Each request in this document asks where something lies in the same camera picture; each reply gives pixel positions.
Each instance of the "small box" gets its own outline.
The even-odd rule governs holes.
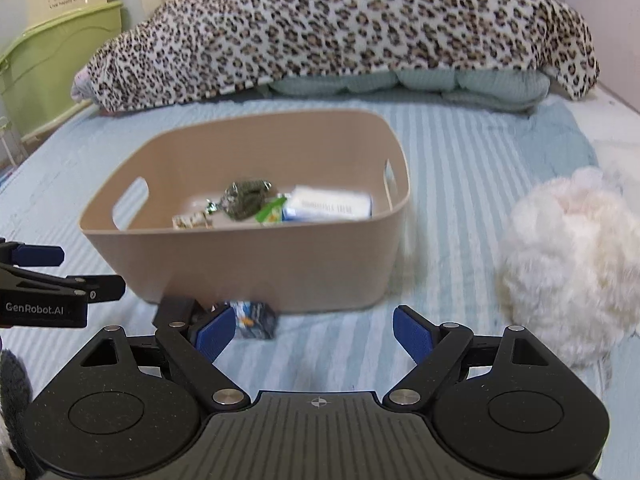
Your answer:
[[[247,339],[272,339],[277,317],[266,303],[225,301],[214,306],[230,306],[236,312],[236,335]]]

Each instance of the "green plastic container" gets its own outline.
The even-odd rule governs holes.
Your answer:
[[[87,7],[30,28],[0,56],[0,96],[23,140],[56,128],[84,106],[70,97],[74,76],[121,33],[121,6]]]

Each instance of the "striped bed sheet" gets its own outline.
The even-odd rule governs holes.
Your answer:
[[[62,246],[64,264],[47,272],[111,272],[82,236],[78,219],[117,165],[144,142],[187,124],[319,107],[379,113],[404,147],[412,205],[388,293],[359,312],[282,317],[276,339],[236,339],[216,366],[252,397],[260,389],[382,395],[413,366],[393,338],[396,305],[409,304],[436,324],[452,320],[478,334],[500,335],[508,320],[495,299],[494,263],[511,207],[536,183],[596,164],[560,102],[516,116],[395,90],[357,99],[222,100],[120,117],[89,108],[62,126],[0,190],[0,235]],[[133,208],[137,198],[130,200]],[[0,334],[4,347],[23,359],[37,393],[101,327],[119,324],[128,335],[149,334],[154,312],[128,291],[118,303],[91,306],[84,330],[13,328]],[[598,394],[600,375],[598,367],[582,373]]]

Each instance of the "blue gripper pad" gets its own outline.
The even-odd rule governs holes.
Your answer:
[[[394,310],[394,337],[416,364],[433,350],[431,333],[400,308]]]
[[[19,267],[57,267],[65,261],[62,247],[19,245],[11,252],[12,263]]]
[[[216,360],[226,345],[236,334],[236,313],[232,308],[227,308],[222,314],[215,317],[209,324],[203,326],[196,337],[196,350],[210,362]]]

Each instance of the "leopard print pillow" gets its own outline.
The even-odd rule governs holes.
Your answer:
[[[588,26],[559,0],[169,0],[88,73],[116,112],[288,76],[435,68],[540,69],[573,99],[599,74]]]

